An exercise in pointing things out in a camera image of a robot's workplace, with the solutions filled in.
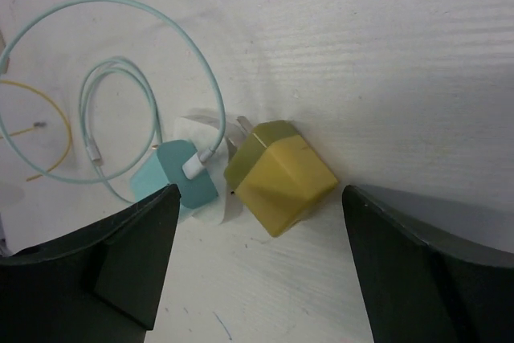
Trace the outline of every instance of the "white tabletop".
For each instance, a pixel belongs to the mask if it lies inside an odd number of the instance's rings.
[[[58,1],[0,0],[6,40]],[[231,115],[255,123],[292,120],[343,185],[364,182],[512,212],[512,0],[141,1],[175,18],[199,45]],[[167,138],[177,116],[215,108],[196,59],[153,18],[122,6],[65,10],[20,43],[8,74],[67,110],[75,147],[60,174],[92,176],[79,142],[77,94],[85,72],[112,55],[145,71]],[[65,136],[53,112],[27,94],[5,88],[0,94],[13,131],[49,121],[45,132],[18,140],[42,165],[55,160]],[[143,144],[149,111],[144,97],[117,78],[106,81],[96,101],[96,139],[112,172]],[[25,194],[2,212],[15,250],[123,207],[103,186],[47,178],[25,184],[31,171],[5,144],[0,154],[2,180]],[[115,181],[125,193],[128,178]],[[512,227],[497,231],[511,234]],[[341,189],[316,217],[278,239],[248,212],[220,227],[191,220],[177,229],[147,341],[230,339],[373,341]]]

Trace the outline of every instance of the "charger plug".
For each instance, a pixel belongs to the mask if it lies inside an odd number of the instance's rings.
[[[193,179],[189,179],[182,170],[183,165],[197,152],[192,142],[184,140],[159,145],[130,179],[136,201],[167,185],[176,184],[181,194],[179,222],[188,218],[192,210],[214,201],[218,191],[207,170]]]
[[[185,138],[198,149],[207,149],[218,135],[219,119],[198,114],[178,117],[173,125],[175,136]],[[246,139],[237,125],[226,123],[225,138],[215,155],[206,163],[206,169],[218,191],[218,199],[193,210],[192,216],[210,225],[237,217],[243,210],[243,203],[227,185],[223,173],[232,156]]]

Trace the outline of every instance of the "power adapter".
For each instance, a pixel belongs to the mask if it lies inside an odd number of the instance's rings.
[[[185,138],[193,142],[199,149],[205,149],[211,144],[219,130],[219,119],[197,114],[178,117],[173,126],[173,134],[178,138]],[[243,210],[243,203],[227,185],[223,173],[230,159],[246,140],[246,135],[239,126],[230,122],[226,123],[225,137],[216,154],[206,165],[210,178],[218,191],[218,198],[192,210],[191,215],[198,220],[210,225],[219,225],[225,221],[237,217]]]
[[[230,160],[226,181],[267,232],[280,236],[339,182],[290,122],[238,121],[248,138]]]
[[[136,201],[139,202],[167,185],[176,184],[181,194],[180,222],[188,218],[192,210],[215,200],[218,191],[206,169],[192,179],[183,170],[195,154],[198,151],[189,141],[175,140],[159,145],[130,179]]]

